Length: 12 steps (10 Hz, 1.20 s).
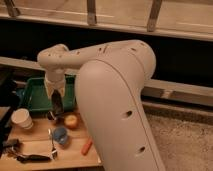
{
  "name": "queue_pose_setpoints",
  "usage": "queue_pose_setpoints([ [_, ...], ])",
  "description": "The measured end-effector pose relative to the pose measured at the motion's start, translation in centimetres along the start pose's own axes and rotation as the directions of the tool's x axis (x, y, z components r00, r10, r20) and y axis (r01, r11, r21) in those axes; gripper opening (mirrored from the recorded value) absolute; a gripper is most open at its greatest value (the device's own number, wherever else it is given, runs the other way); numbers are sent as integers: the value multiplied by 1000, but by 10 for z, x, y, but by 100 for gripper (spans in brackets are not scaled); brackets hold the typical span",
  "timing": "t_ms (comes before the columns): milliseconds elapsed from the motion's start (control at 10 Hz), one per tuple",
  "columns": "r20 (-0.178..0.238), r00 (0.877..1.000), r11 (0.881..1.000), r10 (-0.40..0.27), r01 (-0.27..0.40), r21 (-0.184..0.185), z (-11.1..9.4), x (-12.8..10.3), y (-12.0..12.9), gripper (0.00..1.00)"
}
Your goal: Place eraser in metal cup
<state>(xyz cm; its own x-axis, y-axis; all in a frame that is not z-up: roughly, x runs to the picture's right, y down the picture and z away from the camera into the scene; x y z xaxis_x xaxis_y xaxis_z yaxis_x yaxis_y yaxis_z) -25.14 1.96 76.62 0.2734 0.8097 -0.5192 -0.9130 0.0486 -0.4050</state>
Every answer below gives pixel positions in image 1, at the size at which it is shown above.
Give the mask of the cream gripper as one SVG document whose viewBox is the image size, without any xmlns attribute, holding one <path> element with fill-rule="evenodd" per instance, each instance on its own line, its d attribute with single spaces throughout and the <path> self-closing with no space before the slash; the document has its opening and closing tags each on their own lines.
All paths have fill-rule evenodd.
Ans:
<svg viewBox="0 0 213 171">
<path fill-rule="evenodd" d="M 44 80 L 44 85 L 47 93 L 47 97 L 51 98 L 53 112 L 55 115 L 62 114 L 63 103 L 62 98 L 65 95 L 66 81 L 62 80 L 59 82 L 51 82 L 47 79 Z"/>
</svg>

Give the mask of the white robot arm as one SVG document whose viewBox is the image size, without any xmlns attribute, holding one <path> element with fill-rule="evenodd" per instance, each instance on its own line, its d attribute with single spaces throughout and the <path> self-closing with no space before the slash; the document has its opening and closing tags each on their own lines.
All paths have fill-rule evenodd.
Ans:
<svg viewBox="0 0 213 171">
<path fill-rule="evenodd" d="M 166 171 L 141 103 L 156 57 L 140 40 L 69 50 L 59 44 L 37 56 L 49 95 L 65 92 L 76 68 L 75 97 L 105 171 Z"/>
</svg>

